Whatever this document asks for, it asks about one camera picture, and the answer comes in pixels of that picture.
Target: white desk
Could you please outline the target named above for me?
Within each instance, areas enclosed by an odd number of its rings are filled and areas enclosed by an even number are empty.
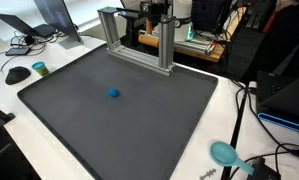
[[[85,42],[83,46],[70,50],[64,50],[56,43],[48,43],[42,54],[17,57],[5,66],[4,74],[0,73],[0,109],[16,115],[16,118],[6,124],[5,128],[42,179],[82,180],[93,178],[18,99],[17,92],[38,80],[39,75],[32,71],[32,75],[25,81],[8,86],[4,82],[6,72],[15,66],[31,69],[31,65],[37,61],[44,61],[48,69],[53,72],[104,43],[104,41],[90,37],[83,37],[83,39]],[[0,59],[5,61],[8,57],[0,55]],[[218,86],[171,176],[172,180],[198,180],[206,171],[213,168],[217,172],[212,179],[221,177],[223,168],[210,158],[209,147],[214,141],[229,143],[231,140],[237,118],[235,92],[238,88],[228,79],[218,78]]]
[[[250,87],[256,87],[256,83],[251,83]],[[256,110],[256,97],[252,95],[251,98],[253,109]],[[299,145],[298,132],[266,121],[262,122],[280,143],[293,143]],[[239,157],[242,160],[246,160],[257,155],[274,153],[276,147],[277,144],[269,137],[257,121],[256,117],[252,114],[249,108],[249,101],[247,101],[236,148]],[[276,170],[274,156],[265,157],[265,159],[266,165],[273,170]],[[282,180],[299,179],[299,158],[291,154],[282,154],[278,155],[278,163]],[[246,178],[247,174],[239,170],[233,179]]]

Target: laptop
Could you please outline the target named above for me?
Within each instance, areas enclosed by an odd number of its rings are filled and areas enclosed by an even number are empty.
[[[28,36],[49,37],[56,32],[56,29],[47,24],[41,24],[37,27],[30,27],[15,15],[0,14],[0,19]]]
[[[259,71],[257,113],[261,120],[299,131],[299,78]]]

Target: computer mouse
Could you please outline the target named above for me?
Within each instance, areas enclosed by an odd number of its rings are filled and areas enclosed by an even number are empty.
[[[13,85],[13,84],[17,84],[25,79],[27,79],[27,77],[30,76],[30,71],[25,68],[25,67],[15,67],[15,68],[11,68],[9,69],[9,73],[6,77],[6,84],[8,85]]]

